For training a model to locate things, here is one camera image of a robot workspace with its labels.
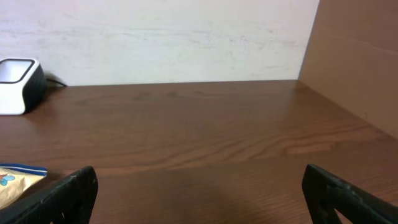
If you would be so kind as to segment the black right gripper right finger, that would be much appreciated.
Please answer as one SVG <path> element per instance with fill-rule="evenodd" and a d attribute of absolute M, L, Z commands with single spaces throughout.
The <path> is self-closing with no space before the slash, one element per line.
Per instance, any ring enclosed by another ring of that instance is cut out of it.
<path fill-rule="evenodd" d="M 306 166 L 302 191 L 314 224 L 397 223 L 397 207 L 314 164 Z"/>

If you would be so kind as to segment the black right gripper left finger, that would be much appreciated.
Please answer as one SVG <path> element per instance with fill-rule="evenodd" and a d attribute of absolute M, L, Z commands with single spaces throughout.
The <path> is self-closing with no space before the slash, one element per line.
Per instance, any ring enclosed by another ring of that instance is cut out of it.
<path fill-rule="evenodd" d="M 97 193 L 96 172 L 86 166 L 2 209 L 1 223 L 88 224 Z"/>

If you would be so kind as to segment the yellow wet wipes pack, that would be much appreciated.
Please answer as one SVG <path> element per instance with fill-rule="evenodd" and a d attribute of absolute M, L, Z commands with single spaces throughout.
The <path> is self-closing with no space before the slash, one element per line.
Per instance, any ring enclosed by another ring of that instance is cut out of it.
<path fill-rule="evenodd" d="M 28 188 L 47 176 L 47 168 L 1 163 L 1 209 L 14 203 Z"/>

